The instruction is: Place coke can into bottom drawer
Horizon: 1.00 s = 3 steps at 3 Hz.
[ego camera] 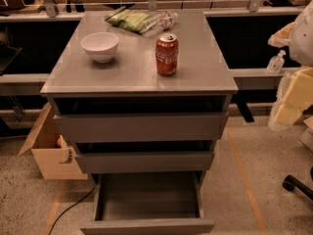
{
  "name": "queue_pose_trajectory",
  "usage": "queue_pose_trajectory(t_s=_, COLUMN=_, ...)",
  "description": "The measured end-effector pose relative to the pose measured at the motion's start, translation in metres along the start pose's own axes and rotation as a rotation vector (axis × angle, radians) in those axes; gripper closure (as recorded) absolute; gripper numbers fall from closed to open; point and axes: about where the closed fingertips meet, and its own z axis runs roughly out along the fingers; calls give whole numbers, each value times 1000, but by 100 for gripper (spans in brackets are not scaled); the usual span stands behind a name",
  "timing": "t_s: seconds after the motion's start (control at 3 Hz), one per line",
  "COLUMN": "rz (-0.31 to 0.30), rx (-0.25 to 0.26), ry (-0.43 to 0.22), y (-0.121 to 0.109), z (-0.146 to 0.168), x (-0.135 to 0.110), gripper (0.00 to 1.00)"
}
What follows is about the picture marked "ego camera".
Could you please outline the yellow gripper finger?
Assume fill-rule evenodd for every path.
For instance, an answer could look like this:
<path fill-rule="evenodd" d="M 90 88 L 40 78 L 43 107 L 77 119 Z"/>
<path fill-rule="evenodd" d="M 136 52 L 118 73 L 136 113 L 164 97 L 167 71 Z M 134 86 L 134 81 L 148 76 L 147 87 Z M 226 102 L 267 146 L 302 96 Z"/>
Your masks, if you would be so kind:
<path fill-rule="evenodd" d="M 283 103 L 301 111 L 313 104 L 313 68 L 298 70 L 291 76 Z"/>
<path fill-rule="evenodd" d="M 284 126 L 294 125 L 302 115 L 302 109 L 280 103 L 275 103 L 273 110 L 274 122 Z"/>

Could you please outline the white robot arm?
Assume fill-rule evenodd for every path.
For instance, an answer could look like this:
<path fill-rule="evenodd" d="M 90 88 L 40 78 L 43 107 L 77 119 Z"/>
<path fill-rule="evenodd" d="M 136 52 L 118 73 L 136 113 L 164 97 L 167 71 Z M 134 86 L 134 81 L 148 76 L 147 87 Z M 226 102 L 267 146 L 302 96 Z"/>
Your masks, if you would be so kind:
<path fill-rule="evenodd" d="M 313 1 L 273 34 L 268 44 L 289 47 L 290 58 L 300 64 L 295 73 L 285 73 L 277 91 L 268 126 L 274 131 L 290 128 L 313 105 Z"/>

